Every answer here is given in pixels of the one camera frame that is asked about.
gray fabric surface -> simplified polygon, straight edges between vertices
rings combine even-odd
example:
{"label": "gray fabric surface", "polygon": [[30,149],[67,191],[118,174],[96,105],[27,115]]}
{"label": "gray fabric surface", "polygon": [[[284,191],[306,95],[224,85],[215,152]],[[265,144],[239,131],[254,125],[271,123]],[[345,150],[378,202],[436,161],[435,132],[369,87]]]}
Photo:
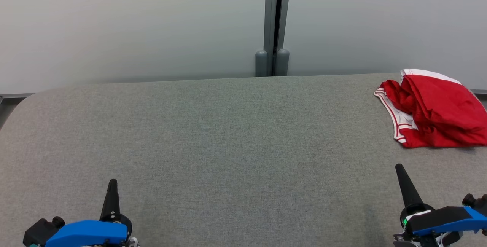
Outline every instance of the gray fabric surface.
{"label": "gray fabric surface", "polygon": [[[97,219],[108,180],[149,246],[392,246],[394,165],[423,200],[487,193],[485,148],[405,150],[373,92],[397,74],[97,84],[23,101],[0,131],[0,238]],[[481,246],[466,233],[456,246]]]}

red and white clothing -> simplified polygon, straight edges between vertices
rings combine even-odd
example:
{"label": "red and white clothing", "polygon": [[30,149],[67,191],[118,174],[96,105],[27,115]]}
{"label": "red and white clothing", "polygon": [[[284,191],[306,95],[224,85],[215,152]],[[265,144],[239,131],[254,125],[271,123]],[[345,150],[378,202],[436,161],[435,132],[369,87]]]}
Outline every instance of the red and white clothing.
{"label": "red and white clothing", "polygon": [[435,72],[406,69],[374,92],[391,115],[404,147],[487,145],[487,112],[460,82]]}

blue plastic cover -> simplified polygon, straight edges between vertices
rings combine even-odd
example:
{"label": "blue plastic cover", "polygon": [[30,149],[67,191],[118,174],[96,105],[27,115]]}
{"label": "blue plastic cover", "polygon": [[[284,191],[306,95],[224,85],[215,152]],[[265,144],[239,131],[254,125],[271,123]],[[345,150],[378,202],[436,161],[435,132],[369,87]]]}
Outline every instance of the blue plastic cover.
{"label": "blue plastic cover", "polygon": [[486,216],[480,214],[470,207],[464,207],[464,209],[466,210],[466,212],[468,212],[468,214],[470,214],[472,218],[462,219],[460,221],[455,221],[419,231],[413,231],[412,233],[418,236],[428,235],[431,233],[431,231],[435,231],[436,233],[474,231],[475,233],[477,233],[480,229],[487,228]]}
{"label": "blue plastic cover", "polygon": [[120,244],[127,239],[127,226],[120,223],[83,220],[65,225],[46,242],[45,247],[81,247]]}

white partition panel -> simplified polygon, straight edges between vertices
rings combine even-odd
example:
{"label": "white partition panel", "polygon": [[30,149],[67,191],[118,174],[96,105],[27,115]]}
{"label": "white partition panel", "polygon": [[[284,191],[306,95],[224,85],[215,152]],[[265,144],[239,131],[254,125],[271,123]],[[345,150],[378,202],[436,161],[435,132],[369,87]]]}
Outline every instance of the white partition panel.
{"label": "white partition panel", "polygon": [[264,0],[0,0],[0,94],[246,77]]}
{"label": "white partition panel", "polygon": [[433,70],[487,89],[487,0],[289,0],[288,75]]}

red garment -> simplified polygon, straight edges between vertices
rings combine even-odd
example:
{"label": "red garment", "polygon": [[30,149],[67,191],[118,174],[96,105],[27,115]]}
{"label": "red garment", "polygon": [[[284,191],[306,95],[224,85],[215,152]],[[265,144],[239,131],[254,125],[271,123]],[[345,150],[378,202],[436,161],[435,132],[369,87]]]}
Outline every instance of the red garment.
{"label": "red garment", "polygon": [[460,82],[425,70],[401,71],[401,83],[388,80],[374,95],[394,123],[404,147],[487,145],[487,112]]}

